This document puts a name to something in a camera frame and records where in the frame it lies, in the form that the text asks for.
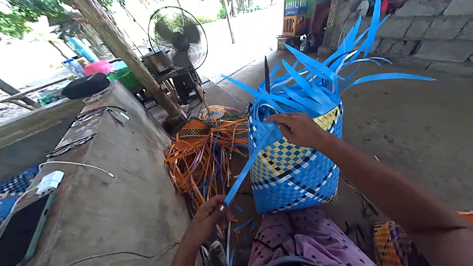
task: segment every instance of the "bottle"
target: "bottle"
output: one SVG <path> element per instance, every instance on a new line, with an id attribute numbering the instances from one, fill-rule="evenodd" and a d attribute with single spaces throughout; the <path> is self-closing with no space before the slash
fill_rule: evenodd
<path id="1" fill-rule="evenodd" d="M 307 44 L 307 39 L 304 36 L 302 39 L 302 42 L 300 43 L 299 51 L 304 52 L 304 50 L 306 49 L 306 44 Z"/>

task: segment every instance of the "pink plastic bag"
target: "pink plastic bag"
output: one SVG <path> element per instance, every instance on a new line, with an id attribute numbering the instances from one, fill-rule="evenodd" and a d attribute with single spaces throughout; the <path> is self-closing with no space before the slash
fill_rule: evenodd
<path id="1" fill-rule="evenodd" d="M 88 64 L 84 67 L 84 72 L 87 76 L 93 75 L 95 73 L 108 74 L 115 70 L 116 67 L 112 66 L 109 62 L 98 61 L 95 63 Z"/>

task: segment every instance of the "fan stand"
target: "fan stand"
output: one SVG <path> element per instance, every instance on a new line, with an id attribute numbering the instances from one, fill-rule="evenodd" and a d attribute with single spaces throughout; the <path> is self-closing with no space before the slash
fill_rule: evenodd
<path id="1" fill-rule="evenodd" d="M 201 85 L 199 83 L 199 79 L 197 78 L 197 74 L 195 73 L 195 69 L 192 66 L 192 64 L 190 64 L 190 67 L 187 67 L 187 70 L 189 71 L 192 81 L 194 82 L 194 85 L 197 88 L 197 91 L 199 92 L 199 95 L 201 96 L 202 101 L 204 102 L 205 108 L 207 109 L 207 113 L 210 114 L 209 104 L 207 103 L 207 100 L 205 99 L 204 92 L 202 91 Z"/>

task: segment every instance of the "unfinished basket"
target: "unfinished basket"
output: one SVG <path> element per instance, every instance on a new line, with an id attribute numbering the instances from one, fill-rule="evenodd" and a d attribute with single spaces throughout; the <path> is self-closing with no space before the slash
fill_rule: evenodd
<path id="1" fill-rule="evenodd" d="M 268 116 L 275 113 L 304 112 L 324 130 L 341 137 L 343 107 L 340 95 L 351 86 L 371 80 L 434 80 L 403 73 L 383 73 L 362 77 L 345 86 L 353 73 L 344 79 L 339 76 L 339 71 L 347 65 L 363 61 L 376 64 L 379 64 L 377 60 L 388 61 L 380 57 L 366 57 L 376 30 L 383 23 L 379 22 L 380 4 L 381 1 L 376 0 L 371 26 L 357 36 L 361 24 L 359 18 L 338 50 L 323 62 L 287 45 L 287 49 L 298 61 L 291 66 L 283 60 L 282 64 L 288 73 L 274 78 L 280 66 L 277 64 L 269 74 L 269 88 L 263 82 L 255 90 L 228 78 L 254 94 L 255 100 L 248 118 L 251 156 L 228 193 L 225 204 L 229 204 L 248 171 L 258 213 L 302 209 L 332 201 L 336 196 L 339 169 L 334 162 L 319 151 L 288 143 L 275 124 L 264 122 Z M 360 48 L 354 49 L 364 36 L 367 37 Z M 303 64 L 303 68 L 297 71 L 299 63 Z M 296 83 L 287 86 L 292 80 Z"/>

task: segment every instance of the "shelter roof pole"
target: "shelter roof pole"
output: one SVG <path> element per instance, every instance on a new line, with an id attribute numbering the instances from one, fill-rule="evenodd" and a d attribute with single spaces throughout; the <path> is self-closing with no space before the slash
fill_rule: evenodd
<path id="1" fill-rule="evenodd" d="M 89 20 L 91 26 L 98 32 L 107 48 L 110 51 L 114 51 L 114 54 L 118 54 L 125 61 L 128 68 L 130 68 L 146 90 L 151 93 L 159 105 L 166 110 L 169 116 L 179 116 L 179 109 L 171 102 L 146 67 L 141 63 L 141 60 L 128 46 L 117 26 L 110 20 L 97 0 L 72 0 L 72 2 L 82 15 Z"/>

